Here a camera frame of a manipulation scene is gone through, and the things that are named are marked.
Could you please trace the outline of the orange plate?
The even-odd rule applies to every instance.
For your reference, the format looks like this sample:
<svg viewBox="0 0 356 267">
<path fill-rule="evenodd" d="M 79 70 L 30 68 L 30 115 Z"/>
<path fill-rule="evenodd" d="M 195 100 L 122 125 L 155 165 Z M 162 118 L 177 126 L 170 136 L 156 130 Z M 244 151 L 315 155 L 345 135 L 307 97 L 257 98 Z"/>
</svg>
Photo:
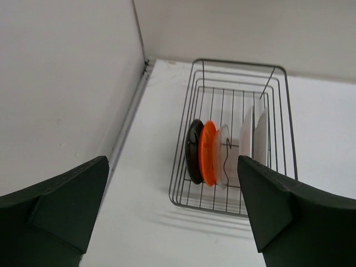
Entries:
<svg viewBox="0 0 356 267">
<path fill-rule="evenodd" d="M 216 183 L 213 164 L 213 144 L 217 133 L 216 126 L 212 120 L 208 120 L 202 128 L 199 145 L 198 159 L 200 173 L 207 186 L 212 187 Z"/>
</svg>

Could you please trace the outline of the white plate green rim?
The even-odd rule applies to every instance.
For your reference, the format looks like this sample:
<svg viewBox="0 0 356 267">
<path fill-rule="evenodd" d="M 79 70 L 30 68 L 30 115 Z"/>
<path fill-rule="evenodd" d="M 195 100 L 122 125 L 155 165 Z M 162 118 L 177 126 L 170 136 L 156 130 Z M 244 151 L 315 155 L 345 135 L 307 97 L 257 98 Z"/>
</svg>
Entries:
<svg viewBox="0 0 356 267">
<path fill-rule="evenodd" d="M 268 165 L 268 112 L 268 108 L 263 110 L 254 131 L 254 159 L 265 166 Z"/>
</svg>

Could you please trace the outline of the white plate red characters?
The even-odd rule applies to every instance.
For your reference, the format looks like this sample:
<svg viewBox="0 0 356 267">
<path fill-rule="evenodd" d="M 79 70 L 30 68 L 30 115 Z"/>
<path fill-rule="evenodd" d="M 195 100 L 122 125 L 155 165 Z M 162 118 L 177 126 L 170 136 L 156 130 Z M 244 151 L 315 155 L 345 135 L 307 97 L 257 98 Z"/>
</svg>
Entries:
<svg viewBox="0 0 356 267">
<path fill-rule="evenodd" d="M 240 135 L 239 135 L 239 151 L 240 155 L 252 156 L 252 144 L 253 144 L 253 106 L 251 106 L 245 117 L 243 125 L 240 128 Z"/>
</svg>

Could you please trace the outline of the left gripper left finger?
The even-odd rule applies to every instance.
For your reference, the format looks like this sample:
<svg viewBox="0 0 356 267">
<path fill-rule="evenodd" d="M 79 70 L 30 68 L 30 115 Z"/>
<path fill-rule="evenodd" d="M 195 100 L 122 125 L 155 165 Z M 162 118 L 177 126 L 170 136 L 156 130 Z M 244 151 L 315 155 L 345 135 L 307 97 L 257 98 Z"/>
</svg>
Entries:
<svg viewBox="0 0 356 267">
<path fill-rule="evenodd" d="M 106 156 L 1 196 L 1 266 L 79 266 L 109 175 Z"/>
</svg>

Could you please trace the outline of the black plate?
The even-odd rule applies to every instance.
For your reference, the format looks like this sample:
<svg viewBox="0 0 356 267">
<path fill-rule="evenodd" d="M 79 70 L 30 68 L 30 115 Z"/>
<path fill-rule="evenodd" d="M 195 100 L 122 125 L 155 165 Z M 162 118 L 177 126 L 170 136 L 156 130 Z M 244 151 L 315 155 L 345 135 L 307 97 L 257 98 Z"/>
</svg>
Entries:
<svg viewBox="0 0 356 267">
<path fill-rule="evenodd" d="M 187 131 L 185 140 L 185 160 L 187 171 L 190 175 L 191 181 L 196 185 L 199 185 L 203 181 L 200 172 L 198 152 L 200 134 L 202 132 L 203 126 L 204 125 L 201 120 L 193 120 Z"/>
</svg>

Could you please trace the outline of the clear glass plate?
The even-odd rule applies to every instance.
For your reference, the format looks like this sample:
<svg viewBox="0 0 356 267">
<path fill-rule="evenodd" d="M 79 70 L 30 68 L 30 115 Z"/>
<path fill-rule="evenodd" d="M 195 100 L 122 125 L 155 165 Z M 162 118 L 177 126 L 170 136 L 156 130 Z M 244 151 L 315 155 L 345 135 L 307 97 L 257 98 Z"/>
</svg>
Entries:
<svg viewBox="0 0 356 267">
<path fill-rule="evenodd" d="M 212 159 L 215 183 L 225 189 L 228 185 L 228 177 L 224 170 L 224 164 L 228 159 L 230 132 L 228 125 L 224 124 L 216 132 L 213 140 Z"/>
</svg>

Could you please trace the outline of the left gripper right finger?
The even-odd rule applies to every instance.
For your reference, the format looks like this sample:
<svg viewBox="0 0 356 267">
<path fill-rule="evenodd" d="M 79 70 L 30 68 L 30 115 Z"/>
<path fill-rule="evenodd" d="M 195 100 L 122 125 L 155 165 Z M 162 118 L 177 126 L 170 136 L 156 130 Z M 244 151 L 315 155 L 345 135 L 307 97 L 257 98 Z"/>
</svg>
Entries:
<svg viewBox="0 0 356 267">
<path fill-rule="evenodd" d="M 355 200 L 282 175 L 248 156 L 238 177 L 266 266 L 355 266 Z"/>
</svg>

